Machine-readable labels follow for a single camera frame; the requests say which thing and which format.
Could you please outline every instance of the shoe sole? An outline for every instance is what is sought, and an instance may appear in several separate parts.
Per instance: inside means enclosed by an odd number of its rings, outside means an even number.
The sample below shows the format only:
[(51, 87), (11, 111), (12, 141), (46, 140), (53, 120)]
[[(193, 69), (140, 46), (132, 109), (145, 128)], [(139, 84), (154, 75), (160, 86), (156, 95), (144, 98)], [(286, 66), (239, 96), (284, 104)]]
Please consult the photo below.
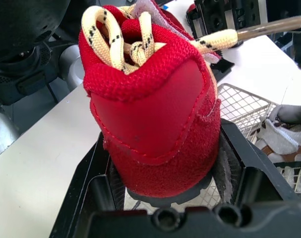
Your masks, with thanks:
[(192, 188), (189, 188), (187, 191), (173, 197), (164, 197), (164, 198), (158, 198), (158, 197), (147, 197), (138, 195), (137, 193), (134, 193), (127, 189), (128, 194), (135, 200), (139, 200), (142, 202), (149, 203), (152, 207), (171, 207), (172, 203), (177, 204), (183, 204), (185, 202), (190, 201), (191, 199), (194, 199), (200, 194), (201, 189), (206, 189), (212, 181), (212, 174), (209, 172), (200, 182), (198, 182), (195, 186)]

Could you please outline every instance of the beige shoelace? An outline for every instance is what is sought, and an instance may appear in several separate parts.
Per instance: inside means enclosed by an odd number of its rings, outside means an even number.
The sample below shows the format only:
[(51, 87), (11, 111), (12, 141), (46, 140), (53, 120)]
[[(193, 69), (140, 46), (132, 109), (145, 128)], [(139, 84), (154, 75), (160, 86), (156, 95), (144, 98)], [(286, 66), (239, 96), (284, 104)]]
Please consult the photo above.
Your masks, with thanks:
[[(135, 5), (118, 8), (127, 18), (133, 18), (131, 13)], [(103, 23), (106, 31), (103, 35), (109, 38), (109, 45), (105, 42), (96, 21)], [(105, 8), (91, 6), (85, 10), (82, 16), (82, 31), (87, 43), (94, 53), (107, 65), (112, 66), (125, 74), (130, 74), (139, 69), (157, 50), (165, 43), (155, 43), (151, 28), (151, 15), (148, 12), (141, 13), (139, 17), (142, 42), (127, 44), (122, 37), (120, 26), (115, 17)], [(219, 31), (203, 36), (190, 43), (201, 54), (226, 49), (234, 46), (238, 40), (245, 40), (259, 35), (288, 31), (301, 27), (301, 16), (284, 19), (266, 25), (255, 26), (237, 32), (233, 29)], [(124, 53), (129, 54), (135, 65), (125, 62)]]

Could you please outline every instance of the black plastic holder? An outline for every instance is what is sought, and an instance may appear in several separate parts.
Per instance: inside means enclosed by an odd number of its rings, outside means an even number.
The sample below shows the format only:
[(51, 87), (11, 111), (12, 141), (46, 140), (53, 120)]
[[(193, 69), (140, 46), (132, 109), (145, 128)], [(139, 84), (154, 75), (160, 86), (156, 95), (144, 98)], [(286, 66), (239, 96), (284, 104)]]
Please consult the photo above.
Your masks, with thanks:
[(264, 153), (235, 124), (222, 120), (219, 158), (212, 170), (224, 201), (220, 156), (230, 161), (231, 202), (186, 208), (123, 211), (124, 190), (103, 149), (103, 136), (78, 165), (51, 238), (227, 237), (301, 238), (301, 201)]

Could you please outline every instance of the white surface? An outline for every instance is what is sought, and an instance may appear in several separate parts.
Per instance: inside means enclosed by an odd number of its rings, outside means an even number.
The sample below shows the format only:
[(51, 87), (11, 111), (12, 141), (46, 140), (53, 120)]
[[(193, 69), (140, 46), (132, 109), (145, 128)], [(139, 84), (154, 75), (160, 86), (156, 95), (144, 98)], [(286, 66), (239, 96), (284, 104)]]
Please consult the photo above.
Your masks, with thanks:
[(0, 238), (48, 238), (100, 129), (76, 88), (0, 155)]
[[(187, 7), (176, 9), (183, 18)], [(225, 57), (236, 66), (221, 83), (301, 104), (301, 72), (268, 38), (247, 41)], [(0, 155), (0, 238), (49, 237), (75, 168), (99, 132), (79, 86)]]

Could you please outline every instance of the white wire basket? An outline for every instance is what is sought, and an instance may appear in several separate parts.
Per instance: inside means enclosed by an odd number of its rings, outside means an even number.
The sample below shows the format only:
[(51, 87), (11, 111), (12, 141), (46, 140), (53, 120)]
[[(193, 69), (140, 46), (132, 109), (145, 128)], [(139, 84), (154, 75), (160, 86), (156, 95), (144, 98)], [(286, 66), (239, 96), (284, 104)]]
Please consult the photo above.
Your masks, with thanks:
[(229, 84), (219, 88), (221, 118), (234, 122), (247, 140), (254, 143), (261, 125), (261, 118), (267, 117), (277, 106), (275, 103), (246, 92)]
[[(222, 100), (220, 107), (221, 118), (235, 123), (245, 138), (250, 142), (255, 143), (256, 133), (254, 132), (260, 128), (262, 119), (268, 117), (277, 105), (230, 84), (220, 85), (218, 87), (218, 95), (219, 99)], [(299, 168), (300, 173), (293, 173), (295, 176), (292, 178), (290, 173), (285, 172), (285, 169), (278, 168), (278, 170), (286, 180), (289, 179), (289, 181), (294, 181), (294, 186), (292, 187), (295, 189), (296, 193), (301, 194), (301, 169)], [(185, 207), (190, 206), (206, 206), (212, 208), (220, 201), (221, 198), (219, 192), (212, 179), (209, 187), (207, 189), (202, 189), (199, 196), (181, 205), (172, 204), (172, 207), (177, 211), (182, 212)], [(149, 214), (156, 210), (156, 208), (148, 203), (133, 200), (128, 193), (125, 195), (124, 208), (125, 210), (144, 209), (147, 210)]]

